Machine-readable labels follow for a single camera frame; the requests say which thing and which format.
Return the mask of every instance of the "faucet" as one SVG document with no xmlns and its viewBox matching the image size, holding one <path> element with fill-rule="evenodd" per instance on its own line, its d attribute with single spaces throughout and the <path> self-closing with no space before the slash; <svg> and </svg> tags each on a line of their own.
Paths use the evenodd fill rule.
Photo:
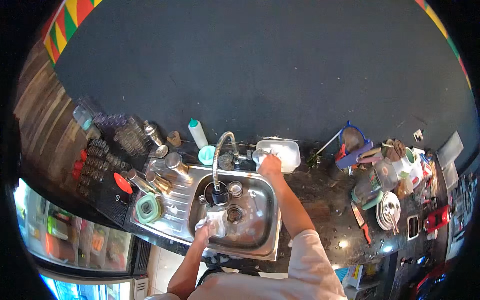
<svg viewBox="0 0 480 300">
<path fill-rule="evenodd" d="M 220 156 L 220 150 L 222 150 L 223 143 L 227 137 L 229 137 L 230 141 L 232 142 L 234 159 L 247 160 L 247 157 L 245 155 L 240 155 L 237 148 L 237 143 L 235 142 L 235 136 L 233 135 L 233 133 L 230 131 L 227 131 L 226 133 L 222 134 L 222 136 L 216 143 L 215 154 L 213 155 L 212 175 L 213 175 L 214 190 L 212 192 L 212 198 L 214 200 L 215 205 L 224 205 L 228 201 L 227 189 L 224 186 L 221 186 L 220 181 L 218 180 L 218 157 Z"/>
</svg>

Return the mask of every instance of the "hand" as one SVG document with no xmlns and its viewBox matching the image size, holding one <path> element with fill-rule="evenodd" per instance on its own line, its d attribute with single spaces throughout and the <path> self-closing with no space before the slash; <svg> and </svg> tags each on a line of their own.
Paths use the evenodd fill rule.
<svg viewBox="0 0 480 300">
<path fill-rule="evenodd" d="M 207 221 L 202 227 L 198 228 L 193 243 L 205 249 L 208 246 L 208 239 L 212 236 L 212 226 L 212 222 Z"/>
<path fill-rule="evenodd" d="M 258 174 L 272 181 L 277 177 L 282 177 L 282 161 L 273 154 L 268 154 L 260 168 Z"/>
</svg>

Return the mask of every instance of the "person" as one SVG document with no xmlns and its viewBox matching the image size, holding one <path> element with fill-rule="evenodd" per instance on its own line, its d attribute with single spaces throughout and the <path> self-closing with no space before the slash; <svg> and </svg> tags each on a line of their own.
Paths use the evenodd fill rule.
<svg viewBox="0 0 480 300">
<path fill-rule="evenodd" d="M 280 159 L 268 155 L 258 173 L 272 184 L 283 224 L 293 239 L 288 278 L 219 272 L 208 275 L 195 289 L 200 260 L 211 230 L 210 225 L 206 225 L 196 231 L 185 259 L 168 284 L 167 294 L 148 299 L 347 299 L 312 220 L 283 178 Z"/>
</svg>

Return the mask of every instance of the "granite countertop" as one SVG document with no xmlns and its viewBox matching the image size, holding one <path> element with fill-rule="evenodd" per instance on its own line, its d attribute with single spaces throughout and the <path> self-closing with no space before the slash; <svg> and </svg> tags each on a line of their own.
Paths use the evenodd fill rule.
<svg viewBox="0 0 480 300">
<path fill-rule="evenodd" d="M 194 143 L 184 143 L 177 152 L 182 154 L 185 163 L 198 163 L 198 148 Z M 245 153 L 246 147 L 240 148 Z M 306 155 L 302 155 L 302 164 L 292 174 L 286 174 L 285 180 L 297 195 L 307 213 L 315 225 L 325 252 L 334 268 L 342 268 L 367 262 L 377 262 L 383 257 L 397 252 L 407 245 L 407 217 L 418 214 L 420 208 L 416 201 L 409 197 L 401 202 L 402 211 L 398 227 L 400 233 L 393 235 L 392 231 L 384 231 L 377 223 L 375 210 L 360 210 L 364 220 L 369 226 L 369 234 L 372 244 L 369 246 L 359 228 L 353 211 L 350 206 L 350 193 L 356 182 L 355 178 L 360 176 L 362 171 L 356 170 L 353 176 L 347 174 L 339 177 L 338 183 L 330 188 L 332 181 L 327 175 L 332 160 L 324 159 L 316 168 L 308 169 L 305 164 Z M 254 168 L 254 164 L 246 163 L 244 168 Z M 134 208 L 134 201 L 128 206 L 127 217 L 123 223 L 126 231 L 144 239 L 154 245 L 177 254 L 185 255 L 187 245 L 163 238 L 140 226 L 130 222 Z M 203 258 L 209 264 L 220 266 L 255 270 L 269 273 L 287 273 L 288 263 L 291 255 L 291 248 L 288 247 L 290 235 L 282 226 L 278 244 L 277 261 L 261 261 L 253 259 L 232 259 L 227 255 L 217 253 L 215 256 Z"/>
</svg>

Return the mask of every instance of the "flexible faucet hose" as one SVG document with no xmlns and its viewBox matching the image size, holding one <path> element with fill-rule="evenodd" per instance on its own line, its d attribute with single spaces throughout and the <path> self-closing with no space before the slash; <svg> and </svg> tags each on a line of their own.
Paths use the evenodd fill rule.
<svg viewBox="0 0 480 300">
<path fill-rule="evenodd" d="M 227 131 L 226 133 L 222 134 L 218 142 L 216 143 L 215 147 L 215 154 L 213 155 L 213 168 L 212 168 L 212 173 L 213 173 L 213 186 L 215 188 L 215 191 L 220 191 L 220 181 L 218 180 L 218 157 L 220 156 L 220 150 L 222 150 L 222 146 L 226 138 L 229 137 L 230 141 L 232 143 L 232 148 L 233 148 L 233 156 L 238 157 L 239 156 L 239 151 L 237 149 L 237 143 L 235 142 L 235 136 L 233 135 L 232 132 Z"/>
</svg>

